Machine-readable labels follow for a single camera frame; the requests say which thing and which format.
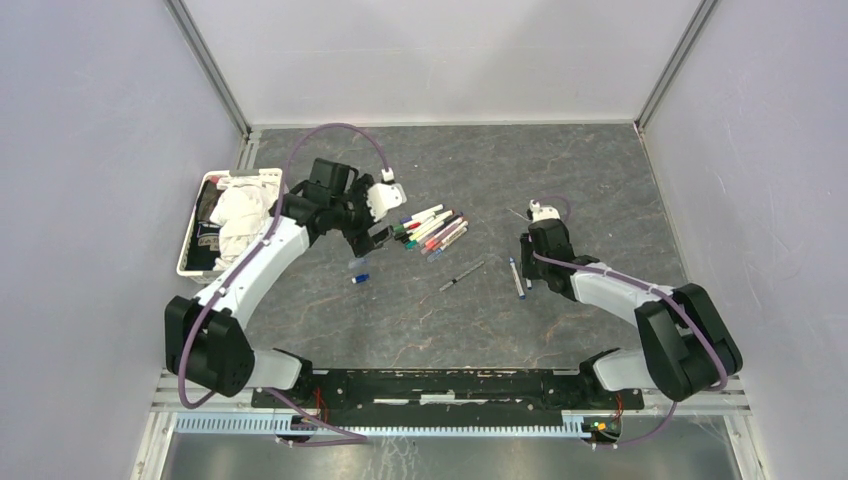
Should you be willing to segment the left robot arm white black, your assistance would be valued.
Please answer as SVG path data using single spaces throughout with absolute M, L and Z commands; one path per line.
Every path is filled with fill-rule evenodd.
M 199 385 L 233 397 L 245 389 L 274 387 L 290 407 L 314 394 L 305 360 L 279 349 L 256 349 L 246 336 L 259 303 L 282 273 L 323 235 L 340 232 L 363 258 L 391 236 L 376 225 L 401 206 L 406 194 L 392 168 L 380 176 L 315 159 L 308 179 L 276 201 L 258 237 L 233 264 L 194 297 L 165 307 L 165 364 L 178 388 Z

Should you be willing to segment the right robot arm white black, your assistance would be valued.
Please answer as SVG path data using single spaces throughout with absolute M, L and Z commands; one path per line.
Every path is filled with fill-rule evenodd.
M 724 388 L 743 368 L 741 351 L 702 286 L 652 284 L 595 257 L 578 256 L 559 219 L 531 223 L 519 241 L 522 277 L 612 314 L 639 335 L 638 348 L 612 350 L 588 361 L 591 372 L 577 382 L 585 405 L 602 408 L 626 389 L 656 389 L 682 402 Z

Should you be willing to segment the black gel pen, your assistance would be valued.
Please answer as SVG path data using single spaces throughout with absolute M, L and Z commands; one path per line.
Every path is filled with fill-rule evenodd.
M 449 289 L 449 288 L 451 288 L 452 286 L 454 286 L 455 284 L 459 283 L 459 282 L 460 282 L 461 280 L 463 280 L 465 277 L 467 277 L 468 275 L 470 275 L 471 273 L 473 273 L 474 271 L 476 271 L 477 269 L 479 269 L 480 267 L 482 267 L 485 263 L 486 263 L 486 261 L 485 261 L 485 260 L 480 260 L 480 261 L 476 262 L 475 264 L 473 264 L 472 266 L 468 267 L 466 270 L 464 270 L 464 271 L 463 271 L 463 272 L 461 272 L 460 274 L 458 274 L 458 275 L 454 276 L 453 278 L 451 278 L 450 280 L 448 280 L 448 281 L 447 281 L 444 285 L 442 285 L 442 286 L 439 288 L 439 292 L 444 292 L 444 291 L 446 291 L 447 289 Z

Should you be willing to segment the black cap white marker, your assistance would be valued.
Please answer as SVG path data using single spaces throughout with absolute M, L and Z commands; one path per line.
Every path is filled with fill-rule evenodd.
M 413 237 L 411 237 L 411 238 L 410 238 L 410 241 L 411 241 L 411 240 L 415 240 L 415 239 L 416 239 L 416 238 L 418 238 L 419 236 L 422 236 L 425 232 L 432 230 L 434 226 L 438 226 L 438 225 L 439 225 L 442 221 L 444 221 L 444 220 L 437 221 L 435 224 L 431 224 L 429 227 L 426 227 L 426 228 L 425 228 L 425 230 L 424 230 L 423 232 L 420 232 L 420 233 L 418 233 L 418 234 L 415 234 Z

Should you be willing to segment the red cap white marker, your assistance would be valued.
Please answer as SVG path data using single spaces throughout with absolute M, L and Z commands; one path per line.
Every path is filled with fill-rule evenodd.
M 453 210 L 447 210 L 443 213 L 436 214 L 434 216 L 430 216 L 430 217 L 428 217 L 424 220 L 421 220 L 417 227 L 405 230 L 403 233 L 397 233 L 394 236 L 394 239 L 400 240 L 400 241 L 403 241 L 403 242 L 409 242 L 410 238 L 413 237 L 415 234 L 423 232 L 426 227 L 429 227 L 431 224 L 435 224 L 437 221 L 444 220 L 444 219 L 448 218 L 453 213 L 454 213 Z

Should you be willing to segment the red cap pink marker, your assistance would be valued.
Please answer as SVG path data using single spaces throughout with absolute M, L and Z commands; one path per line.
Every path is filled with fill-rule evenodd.
M 422 255 L 427 255 L 429 253 L 437 250 L 450 235 L 452 235 L 455 231 L 463 228 L 467 224 L 467 221 L 464 218 L 457 218 L 454 222 L 446 226 L 439 233 L 437 233 L 434 237 L 430 238 L 420 251 Z

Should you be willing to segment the white crumpled cloth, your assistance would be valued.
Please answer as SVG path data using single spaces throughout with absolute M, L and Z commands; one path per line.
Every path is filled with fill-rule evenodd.
M 263 177 L 221 178 L 217 188 L 221 195 L 210 215 L 210 221 L 220 227 L 213 270 L 224 271 L 259 235 L 280 188 Z

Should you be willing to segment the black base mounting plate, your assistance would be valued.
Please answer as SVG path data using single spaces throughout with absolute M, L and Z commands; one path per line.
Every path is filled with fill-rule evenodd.
M 286 391 L 339 427 L 557 426 L 565 411 L 640 410 L 640 390 L 604 390 L 593 374 L 552 369 L 328 369 Z

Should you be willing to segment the white plastic basket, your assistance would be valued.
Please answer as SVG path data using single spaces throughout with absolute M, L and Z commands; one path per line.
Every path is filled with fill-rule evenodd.
M 201 180 L 176 272 L 206 285 L 248 249 L 271 218 L 279 168 L 210 171 Z

